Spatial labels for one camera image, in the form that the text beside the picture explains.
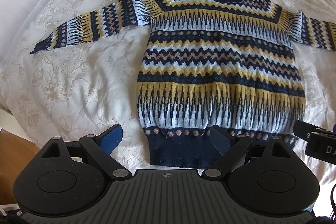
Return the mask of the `navy yellow white patterned sweater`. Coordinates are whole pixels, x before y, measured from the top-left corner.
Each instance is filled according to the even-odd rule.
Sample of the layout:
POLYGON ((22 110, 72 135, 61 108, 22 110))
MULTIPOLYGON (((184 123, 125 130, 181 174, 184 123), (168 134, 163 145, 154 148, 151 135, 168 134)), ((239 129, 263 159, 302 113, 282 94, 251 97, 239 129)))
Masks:
POLYGON ((294 147, 305 91, 293 43, 335 50, 335 24, 270 0, 118 0, 58 26, 34 52, 150 26, 137 112, 152 165, 205 169, 212 126, 294 147))

